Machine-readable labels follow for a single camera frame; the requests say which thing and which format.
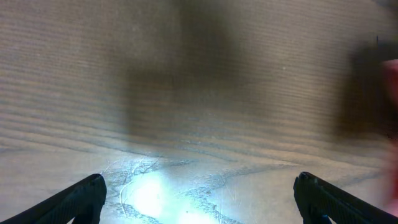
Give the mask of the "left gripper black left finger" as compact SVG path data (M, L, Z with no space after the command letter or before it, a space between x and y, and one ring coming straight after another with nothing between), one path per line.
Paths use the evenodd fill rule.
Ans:
M17 214L2 224L98 224L107 188L101 174L92 174Z

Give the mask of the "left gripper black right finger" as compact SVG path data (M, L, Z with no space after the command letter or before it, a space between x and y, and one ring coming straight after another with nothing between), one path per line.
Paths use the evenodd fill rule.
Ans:
M397 223L397 217L309 173L296 177L294 199L303 224Z

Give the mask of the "orange printed t-shirt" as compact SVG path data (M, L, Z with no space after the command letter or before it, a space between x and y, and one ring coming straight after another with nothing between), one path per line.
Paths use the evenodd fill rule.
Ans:
M397 59L382 63L382 80L391 117L386 125L386 136L391 143L389 155L389 187L391 192L387 201L387 211L397 216Z

